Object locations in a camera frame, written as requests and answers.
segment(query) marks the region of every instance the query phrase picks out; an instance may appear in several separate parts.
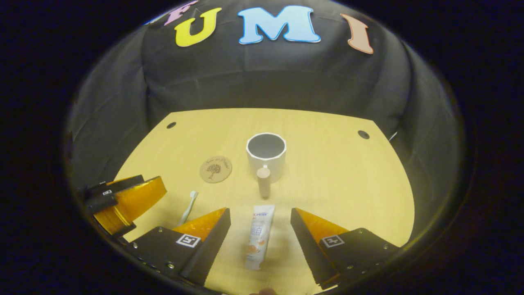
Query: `white mug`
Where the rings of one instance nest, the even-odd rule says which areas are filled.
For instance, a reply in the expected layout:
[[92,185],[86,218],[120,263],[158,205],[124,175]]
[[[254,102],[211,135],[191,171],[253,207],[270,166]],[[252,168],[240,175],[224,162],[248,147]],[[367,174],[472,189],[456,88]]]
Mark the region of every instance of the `white mug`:
[[264,132],[251,137],[246,144],[249,170],[254,178],[260,168],[268,168],[271,182],[280,179],[286,159],[286,141],[278,134]]

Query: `toothbrush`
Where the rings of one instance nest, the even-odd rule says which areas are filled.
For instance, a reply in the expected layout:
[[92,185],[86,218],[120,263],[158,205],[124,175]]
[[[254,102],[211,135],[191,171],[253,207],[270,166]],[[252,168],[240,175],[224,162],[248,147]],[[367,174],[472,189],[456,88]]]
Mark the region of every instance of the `toothbrush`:
[[191,197],[191,202],[189,203],[189,206],[188,206],[188,208],[185,210],[184,214],[182,214],[182,218],[180,219],[180,222],[178,223],[177,226],[181,226],[181,225],[184,224],[185,221],[188,219],[189,212],[191,212],[191,208],[193,208],[193,203],[195,202],[195,199],[196,199],[197,196],[198,196],[198,192],[192,191],[191,194],[190,194],[189,196]]

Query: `toothpaste tube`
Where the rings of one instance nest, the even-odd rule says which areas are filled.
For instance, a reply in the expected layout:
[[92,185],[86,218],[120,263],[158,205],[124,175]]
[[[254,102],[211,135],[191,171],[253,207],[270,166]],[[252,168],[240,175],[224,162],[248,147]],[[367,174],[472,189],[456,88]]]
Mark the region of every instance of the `toothpaste tube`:
[[266,254],[273,213],[275,213],[274,205],[255,206],[245,268],[260,269],[260,263],[264,261]]

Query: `wooden table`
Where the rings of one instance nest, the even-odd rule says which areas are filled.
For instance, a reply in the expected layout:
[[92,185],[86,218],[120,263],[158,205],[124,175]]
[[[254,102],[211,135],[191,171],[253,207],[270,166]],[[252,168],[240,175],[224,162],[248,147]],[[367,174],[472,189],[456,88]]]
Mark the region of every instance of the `wooden table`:
[[[177,124],[168,129],[171,122]],[[358,135],[363,130],[370,136]],[[285,172],[262,199],[248,171],[246,142],[273,132],[287,141]],[[206,183],[201,164],[221,155],[233,163],[223,182]],[[293,207],[352,230],[364,227],[396,246],[411,234],[414,205],[408,178],[393,148],[370,120],[280,109],[212,109],[174,112],[135,148],[115,179],[160,175],[167,194],[135,220],[125,235],[134,240],[155,226],[174,228],[198,191],[188,221],[222,207],[231,210],[231,227],[205,286],[247,295],[272,287],[285,295],[321,291],[290,224]],[[245,269],[254,205],[275,204],[266,258],[261,270]]]

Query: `blue letter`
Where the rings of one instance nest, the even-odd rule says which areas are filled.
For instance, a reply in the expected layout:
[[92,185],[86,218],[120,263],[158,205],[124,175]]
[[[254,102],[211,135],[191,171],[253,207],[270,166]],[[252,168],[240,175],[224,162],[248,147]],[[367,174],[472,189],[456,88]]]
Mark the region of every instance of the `blue letter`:
[[313,9],[305,6],[286,6],[275,17],[260,7],[249,8],[238,13],[244,18],[244,36],[238,40],[240,44],[252,44],[262,41],[260,28],[271,40],[276,40],[280,32],[288,25],[284,39],[297,42],[320,42],[320,36],[315,34],[309,15]]

